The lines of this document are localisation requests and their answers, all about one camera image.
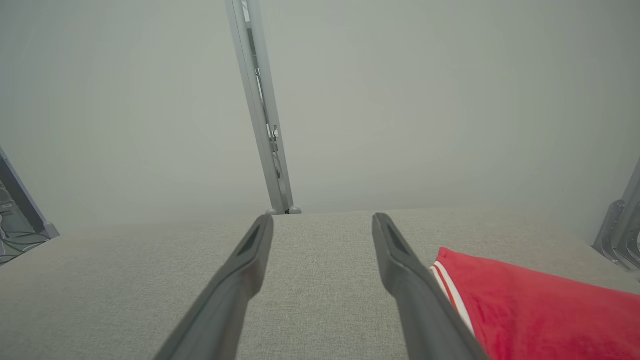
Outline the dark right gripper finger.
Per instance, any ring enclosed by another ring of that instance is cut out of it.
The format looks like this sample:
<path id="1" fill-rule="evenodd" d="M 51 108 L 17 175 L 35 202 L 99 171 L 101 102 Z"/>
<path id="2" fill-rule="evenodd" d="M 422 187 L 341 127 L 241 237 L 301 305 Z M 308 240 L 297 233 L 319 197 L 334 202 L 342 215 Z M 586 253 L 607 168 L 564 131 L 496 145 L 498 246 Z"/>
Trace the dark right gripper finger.
<path id="1" fill-rule="evenodd" d="M 373 215 L 372 236 L 381 281 L 397 303 L 410 360 L 487 360 L 482 345 L 388 214 Z"/>

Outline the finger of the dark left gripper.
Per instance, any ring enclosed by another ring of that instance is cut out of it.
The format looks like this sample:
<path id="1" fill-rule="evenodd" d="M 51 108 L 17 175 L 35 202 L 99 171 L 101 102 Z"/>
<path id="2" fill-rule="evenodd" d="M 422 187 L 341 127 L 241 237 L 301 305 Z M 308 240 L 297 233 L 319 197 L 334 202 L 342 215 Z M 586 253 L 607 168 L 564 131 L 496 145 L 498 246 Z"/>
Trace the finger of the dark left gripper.
<path id="1" fill-rule="evenodd" d="M 156 360 L 234 360 L 249 302 L 265 282 L 274 219 L 261 215 L 167 338 Z"/>

